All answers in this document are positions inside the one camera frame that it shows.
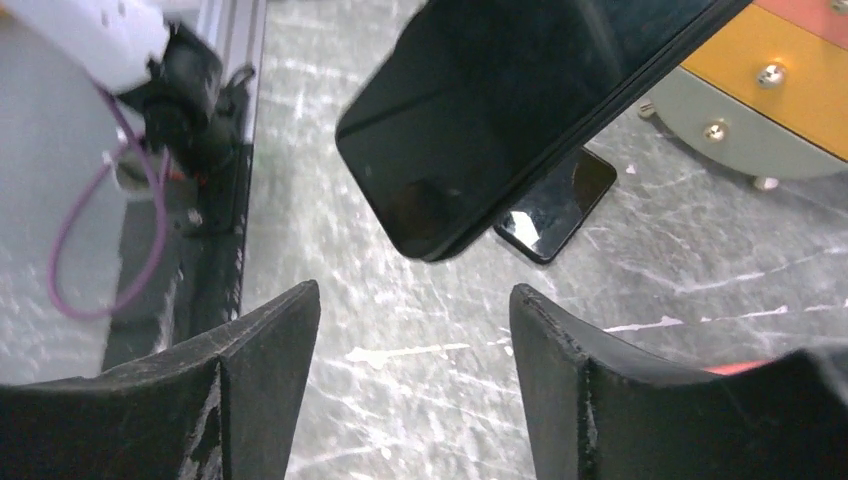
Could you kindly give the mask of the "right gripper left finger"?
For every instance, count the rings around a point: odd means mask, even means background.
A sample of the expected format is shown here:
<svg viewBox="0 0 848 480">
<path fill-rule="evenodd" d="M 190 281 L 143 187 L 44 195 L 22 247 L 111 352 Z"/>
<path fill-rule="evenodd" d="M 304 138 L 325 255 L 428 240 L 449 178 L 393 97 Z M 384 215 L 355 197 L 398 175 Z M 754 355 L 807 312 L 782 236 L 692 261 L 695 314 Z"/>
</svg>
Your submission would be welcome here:
<svg viewBox="0 0 848 480">
<path fill-rule="evenodd" d="M 302 282 L 93 377 L 1 390 L 5 479 L 281 479 L 321 317 Z"/>
</svg>

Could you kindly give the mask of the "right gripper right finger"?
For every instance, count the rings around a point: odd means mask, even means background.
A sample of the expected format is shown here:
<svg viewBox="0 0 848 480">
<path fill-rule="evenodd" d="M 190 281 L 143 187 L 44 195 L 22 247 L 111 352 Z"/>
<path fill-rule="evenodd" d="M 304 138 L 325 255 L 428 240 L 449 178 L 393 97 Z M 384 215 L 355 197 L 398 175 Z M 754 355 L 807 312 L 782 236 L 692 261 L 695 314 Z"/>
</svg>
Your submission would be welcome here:
<svg viewBox="0 0 848 480">
<path fill-rule="evenodd" d="M 540 479 L 847 475 L 843 347 L 721 375 L 631 345 L 526 284 L 509 320 Z"/>
</svg>

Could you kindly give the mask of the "black phone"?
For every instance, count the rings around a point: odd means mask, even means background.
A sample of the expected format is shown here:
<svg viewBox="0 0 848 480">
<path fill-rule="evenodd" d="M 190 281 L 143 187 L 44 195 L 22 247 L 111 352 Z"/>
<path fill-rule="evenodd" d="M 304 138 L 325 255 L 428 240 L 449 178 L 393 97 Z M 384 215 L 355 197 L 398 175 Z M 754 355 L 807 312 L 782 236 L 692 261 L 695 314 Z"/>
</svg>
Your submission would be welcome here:
<svg viewBox="0 0 848 480">
<path fill-rule="evenodd" d="M 744 8 L 741 1 L 428 1 L 338 120 L 398 253 L 461 253 Z"/>
<path fill-rule="evenodd" d="M 617 180 L 616 169 L 582 149 L 562 160 L 493 225 L 539 265 L 551 263 Z"/>
</svg>

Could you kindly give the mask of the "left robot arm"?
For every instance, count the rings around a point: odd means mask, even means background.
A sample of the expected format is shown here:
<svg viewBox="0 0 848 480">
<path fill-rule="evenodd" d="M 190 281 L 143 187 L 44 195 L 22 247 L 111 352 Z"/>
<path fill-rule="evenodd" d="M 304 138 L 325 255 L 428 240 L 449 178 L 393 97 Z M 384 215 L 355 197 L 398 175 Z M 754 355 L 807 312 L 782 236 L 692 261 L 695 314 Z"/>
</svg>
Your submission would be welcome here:
<svg viewBox="0 0 848 480">
<path fill-rule="evenodd" d="M 191 236 L 233 229 L 255 122 L 252 81 L 265 2 L 203 1 L 198 23 L 173 1 L 4 1 L 101 89 L 139 114 L 145 141 L 198 184 Z"/>
</svg>

